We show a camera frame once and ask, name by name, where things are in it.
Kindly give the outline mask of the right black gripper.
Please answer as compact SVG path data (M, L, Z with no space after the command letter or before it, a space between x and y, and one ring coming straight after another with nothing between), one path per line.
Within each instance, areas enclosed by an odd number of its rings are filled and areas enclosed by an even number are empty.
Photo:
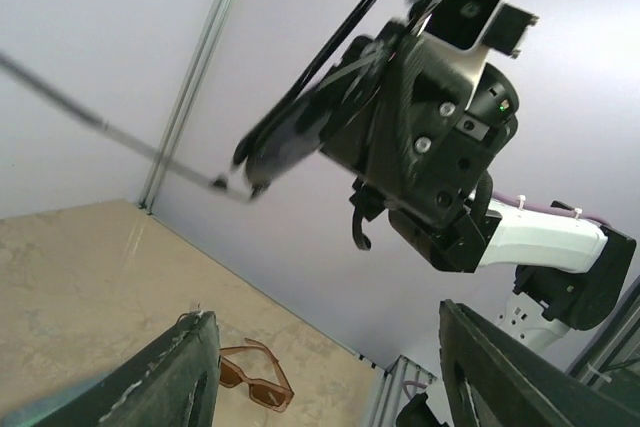
M402 211L428 227L455 221L490 153L462 121L488 50L459 54L388 22L358 36L341 62L271 121L246 161L252 185L267 185L319 150L357 177L355 227Z

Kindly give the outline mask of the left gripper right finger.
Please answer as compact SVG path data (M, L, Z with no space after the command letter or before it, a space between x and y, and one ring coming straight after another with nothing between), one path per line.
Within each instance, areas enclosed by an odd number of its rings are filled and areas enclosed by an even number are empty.
M639 414L567 376L464 304L439 307L455 426L637 426Z

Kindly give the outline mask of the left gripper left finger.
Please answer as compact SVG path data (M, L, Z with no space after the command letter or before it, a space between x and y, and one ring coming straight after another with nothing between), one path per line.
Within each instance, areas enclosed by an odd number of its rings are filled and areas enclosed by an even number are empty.
M190 311L93 385L38 403L24 426L211 426L220 377L216 315Z

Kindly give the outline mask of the dark thin-frame sunglasses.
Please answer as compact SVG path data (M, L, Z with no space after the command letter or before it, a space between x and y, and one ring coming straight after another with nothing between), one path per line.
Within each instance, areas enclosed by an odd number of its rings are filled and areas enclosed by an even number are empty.
M217 0L1 0L1 49L159 146ZM213 176L359 0L232 0L176 158ZM1 79L5 217L140 198L149 160Z

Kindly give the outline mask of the brown frame sunglasses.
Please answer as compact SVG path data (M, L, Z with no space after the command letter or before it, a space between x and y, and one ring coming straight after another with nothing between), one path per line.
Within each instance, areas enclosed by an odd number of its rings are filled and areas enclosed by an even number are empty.
M259 351L269 360L276 381L248 376L241 366L230 359L231 356L249 351ZM295 397L295 392L279 360L269 347L257 340L245 338L243 345L223 347L219 354L219 384L222 387L233 389L245 384L250 400L257 405L278 413L286 411Z

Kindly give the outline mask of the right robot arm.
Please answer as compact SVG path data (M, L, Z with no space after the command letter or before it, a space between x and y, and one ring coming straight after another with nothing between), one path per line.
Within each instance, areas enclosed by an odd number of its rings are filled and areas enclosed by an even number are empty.
M303 74L234 160L254 195L314 152L349 170L362 250L371 246L363 222L386 214L439 271L514 266L498 320L440 304L441 377L409 399L396 425L635 426L635 410L540 355L606 319L635 240L574 206L534 208L495 194L489 167L516 133L519 99L488 52L392 21L356 38L323 79Z

